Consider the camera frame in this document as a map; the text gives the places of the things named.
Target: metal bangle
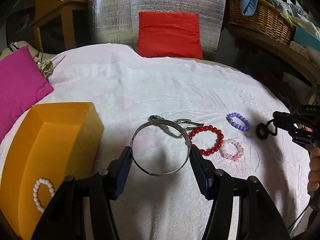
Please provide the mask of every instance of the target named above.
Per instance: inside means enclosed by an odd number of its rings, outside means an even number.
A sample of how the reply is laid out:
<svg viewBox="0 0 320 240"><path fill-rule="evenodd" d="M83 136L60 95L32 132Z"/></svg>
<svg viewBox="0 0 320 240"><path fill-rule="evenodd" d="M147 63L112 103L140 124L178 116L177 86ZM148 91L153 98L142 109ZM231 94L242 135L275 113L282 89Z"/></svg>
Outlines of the metal bangle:
<svg viewBox="0 0 320 240"><path fill-rule="evenodd" d="M167 125L167 126L170 126L172 128L175 128L176 130L178 130L183 138L186 140L186 144L187 144L187 147L188 147L188 152L187 152L187 157L186 157L186 160L184 161L184 163L179 167L177 168L176 170L174 171L170 171L170 172L166 172L166 173L153 173L153 172L150 172L150 171L147 171L145 170L144 168L142 168L137 162L136 160L134 159L133 157L133 154L132 154L132 159L134 161L134 163L138 166L138 168L140 170L142 170L143 172L145 172L146 174L149 174L151 176L157 176L157 177L160 177L160 176L165 176L165 175L169 175L169 174L173 174L177 171L179 171L180 169L182 169L182 167L187 163L188 159L189 159L189 155L190 155L190 150L191 150L191 145L190 145L190 140L189 140L189 137L188 137L188 134L187 132L185 131L185 129L183 129L180 125L178 125L177 123L175 122L172 122L170 120L166 120L166 119L157 119L157 120L153 120L153 121L149 121L149 122L146 122L144 124L142 124L134 133L132 139L131 139L131 143L130 143L130 146L131 148L133 149L133 141L134 141L134 138L136 137L136 135L143 129L143 128L146 128L150 125Z"/></svg>

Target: bed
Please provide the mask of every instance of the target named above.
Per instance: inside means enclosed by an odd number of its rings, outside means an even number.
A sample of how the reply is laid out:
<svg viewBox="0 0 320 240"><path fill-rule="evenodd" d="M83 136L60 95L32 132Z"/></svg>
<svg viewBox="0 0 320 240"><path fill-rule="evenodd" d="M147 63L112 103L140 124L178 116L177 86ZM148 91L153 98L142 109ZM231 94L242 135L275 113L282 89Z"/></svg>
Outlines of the bed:
<svg viewBox="0 0 320 240"><path fill-rule="evenodd" d="M65 58L49 81L54 92L39 104L52 102L93 102L104 124L94 172L106 168L129 145L135 130L148 117L158 114L169 120L188 118L212 124L244 148L239 162L219 152L205 157L216 168L246 179L257 176L275 202L284 222L291 224L307 206L308 152L280 130L266 141L255 135L255 126L266 123L274 111L285 106L262 84L225 66L175 58L142 58L119 44L99 44L63 52ZM241 132L227 121L238 112L251 122ZM0 174L12 139L25 112L0 145ZM134 154L140 165L151 171L169 171L183 162L186 146L158 127L148 127L137 136ZM212 146L213 135L195 141L198 147ZM236 238L238 199L229 239ZM121 239L201 239L211 209L201 195L190 163L166 177L152 177L132 165L124 193L112 202ZM92 239L90 221L86 233Z"/></svg>

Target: human hand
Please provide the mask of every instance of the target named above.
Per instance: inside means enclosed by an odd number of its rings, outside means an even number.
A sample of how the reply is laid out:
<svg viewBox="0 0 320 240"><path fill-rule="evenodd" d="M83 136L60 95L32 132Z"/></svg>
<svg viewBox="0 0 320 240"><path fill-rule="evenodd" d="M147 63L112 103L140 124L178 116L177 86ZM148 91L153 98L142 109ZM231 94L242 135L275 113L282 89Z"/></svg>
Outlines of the human hand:
<svg viewBox="0 0 320 240"><path fill-rule="evenodd" d="M316 191L319 188L320 182L320 149L318 147L313 148L310 152L310 173L308 192Z"/></svg>

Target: red cushion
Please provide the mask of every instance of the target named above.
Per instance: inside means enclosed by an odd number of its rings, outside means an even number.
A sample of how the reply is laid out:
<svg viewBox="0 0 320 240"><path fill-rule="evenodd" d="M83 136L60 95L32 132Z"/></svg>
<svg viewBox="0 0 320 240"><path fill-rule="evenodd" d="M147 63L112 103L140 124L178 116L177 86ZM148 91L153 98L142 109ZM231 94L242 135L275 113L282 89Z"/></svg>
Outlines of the red cushion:
<svg viewBox="0 0 320 240"><path fill-rule="evenodd" d="M187 12L140 12L138 54L202 59L199 16Z"/></svg>

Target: teal box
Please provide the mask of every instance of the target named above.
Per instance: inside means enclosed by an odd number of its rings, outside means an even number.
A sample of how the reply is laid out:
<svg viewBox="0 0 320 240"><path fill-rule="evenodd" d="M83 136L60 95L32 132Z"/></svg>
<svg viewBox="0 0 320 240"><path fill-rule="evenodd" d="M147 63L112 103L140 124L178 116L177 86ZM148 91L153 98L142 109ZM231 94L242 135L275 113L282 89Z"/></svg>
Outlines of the teal box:
<svg viewBox="0 0 320 240"><path fill-rule="evenodd" d="M313 47L320 53L320 41L315 36L300 27L296 27L296 33L294 35L293 41L305 48L307 46Z"/></svg>

